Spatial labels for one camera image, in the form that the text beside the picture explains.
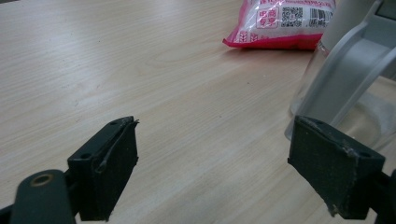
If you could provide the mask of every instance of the wood grain surface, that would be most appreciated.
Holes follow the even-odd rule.
[[[0,206],[133,115],[140,160],[109,223],[374,223],[331,217],[287,164],[289,103],[312,52],[223,45],[241,3],[0,5]],[[381,153],[389,174],[395,150]]]

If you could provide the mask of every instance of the clear plastic container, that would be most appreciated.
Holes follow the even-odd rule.
[[[344,14],[358,2],[346,4]],[[379,150],[396,137],[396,20],[378,16],[381,1],[365,4],[367,16],[356,27],[351,22],[345,35],[337,26],[344,16],[335,12],[339,23],[331,22],[331,34],[327,30],[322,38],[326,43],[318,43],[290,112],[327,122]],[[293,120],[285,131],[289,139],[292,126]]]

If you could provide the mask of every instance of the qr code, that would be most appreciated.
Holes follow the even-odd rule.
[[[283,7],[281,27],[301,27],[302,23],[302,7]]]

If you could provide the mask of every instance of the pink package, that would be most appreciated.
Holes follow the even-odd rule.
[[[223,43],[234,48],[315,49],[334,0],[244,0],[239,22]]]

